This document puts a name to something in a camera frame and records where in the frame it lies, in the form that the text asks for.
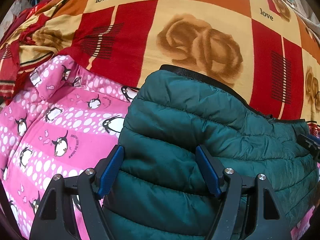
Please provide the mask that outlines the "green quilted puffer jacket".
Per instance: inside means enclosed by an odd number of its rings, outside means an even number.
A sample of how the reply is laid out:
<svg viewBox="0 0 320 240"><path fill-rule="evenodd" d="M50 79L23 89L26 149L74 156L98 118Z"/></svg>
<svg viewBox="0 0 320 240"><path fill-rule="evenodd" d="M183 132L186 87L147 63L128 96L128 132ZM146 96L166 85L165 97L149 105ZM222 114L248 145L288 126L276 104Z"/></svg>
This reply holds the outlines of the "green quilted puffer jacket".
<svg viewBox="0 0 320 240"><path fill-rule="evenodd" d="M309 211L318 183L297 143L303 119L278 120L249 107L223 83L175 66L150 74L131 102L119 144L124 161L103 212L115 239L204 239L219 201L195 160L197 146L240 175L263 173L289 228Z"/></svg>

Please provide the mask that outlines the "pink penguin bed sheet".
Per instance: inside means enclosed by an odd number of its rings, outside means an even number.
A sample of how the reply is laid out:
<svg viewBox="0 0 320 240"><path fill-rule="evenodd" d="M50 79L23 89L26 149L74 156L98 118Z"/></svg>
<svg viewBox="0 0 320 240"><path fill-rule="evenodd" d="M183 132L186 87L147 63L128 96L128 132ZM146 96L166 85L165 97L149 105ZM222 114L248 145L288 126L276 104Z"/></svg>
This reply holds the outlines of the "pink penguin bed sheet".
<svg viewBox="0 0 320 240"><path fill-rule="evenodd" d="M76 177L106 158L140 88L99 77L57 56L33 71L1 113L1 181L29 239L51 178Z"/></svg>

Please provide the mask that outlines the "red orange rose blanket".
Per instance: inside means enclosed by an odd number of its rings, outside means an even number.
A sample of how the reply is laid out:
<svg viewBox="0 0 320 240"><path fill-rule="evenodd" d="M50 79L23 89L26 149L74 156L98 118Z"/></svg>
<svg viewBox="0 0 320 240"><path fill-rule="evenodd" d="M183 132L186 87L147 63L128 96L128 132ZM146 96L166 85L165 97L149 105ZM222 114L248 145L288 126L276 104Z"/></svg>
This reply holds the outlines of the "red orange rose blanket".
<svg viewBox="0 0 320 240"><path fill-rule="evenodd" d="M319 135L319 25L288 0L49 0L1 40L1 99L55 55L141 86L163 64L214 78Z"/></svg>

